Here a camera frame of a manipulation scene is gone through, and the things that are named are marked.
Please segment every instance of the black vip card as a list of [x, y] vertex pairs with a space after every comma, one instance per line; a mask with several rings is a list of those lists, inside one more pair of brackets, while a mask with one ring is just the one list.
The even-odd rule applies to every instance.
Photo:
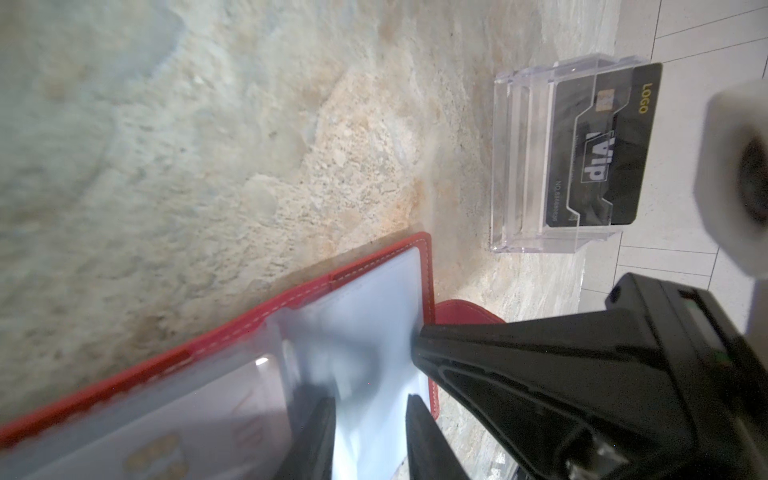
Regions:
[[650, 64], [555, 87], [548, 226], [634, 221], [660, 80], [661, 64]]

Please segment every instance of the white tile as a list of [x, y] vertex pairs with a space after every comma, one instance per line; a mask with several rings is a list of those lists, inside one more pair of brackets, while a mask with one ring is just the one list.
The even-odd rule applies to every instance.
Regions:
[[597, 312], [605, 310], [605, 297], [602, 292], [593, 292], [592, 290], [581, 289], [581, 296], [578, 301], [578, 312]]
[[710, 282], [710, 278], [707, 275], [667, 272], [664, 270], [651, 270], [649, 268], [638, 268], [636, 266], [622, 265], [616, 267], [616, 281], [618, 282], [625, 273], [636, 273], [638, 275], [649, 276], [650, 278], [657, 278], [659, 280], [666, 280], [669, 282], [681, 283], [683, 285], [695, 286], [696, 288], [707, 288], [707, 284]]
[[672, 61], [761, 38], [768, 38], [768, 8], [657, 38], [653, 60]]
[[661, 0], [623, 0], [614, 53], [619, 57], [650, 58]]
[[720, 250], [712, 272], [710, 292], [740, 332], [746, 327], [754, 286], [755, 280], [745, 275], [727, 253]]
[[584, 262], [584, 277], [581, 288], [608, 293], [614, 287], [614, 271], [619, 255], [621, 234], [617, 233], [604, 242], [592, 242], [587, 249]]
[[715, 265], [715, 254], [622, 247], [619, 250], [617, 262], [624, 266], [639, 266], [641, 268], [709, 276]]
[[768, 40], [665, 64], [637, 219], [621, 244], [716, 253], [694, 201], [694, 177], [707, 102], [763, 75]]
[[768, 7], [768, 0], [664, 0], [656, 36], [663, 37], [764, 7]]

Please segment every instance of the marble surface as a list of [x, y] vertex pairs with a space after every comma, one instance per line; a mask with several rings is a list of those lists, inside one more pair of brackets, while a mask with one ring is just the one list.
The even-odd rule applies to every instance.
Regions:
[[438, 301], [575, 312], [582, 253], [487, 251], [492, 79], [612, 52], [619, 3], [3, 2], [0, 421], [417, 230]]

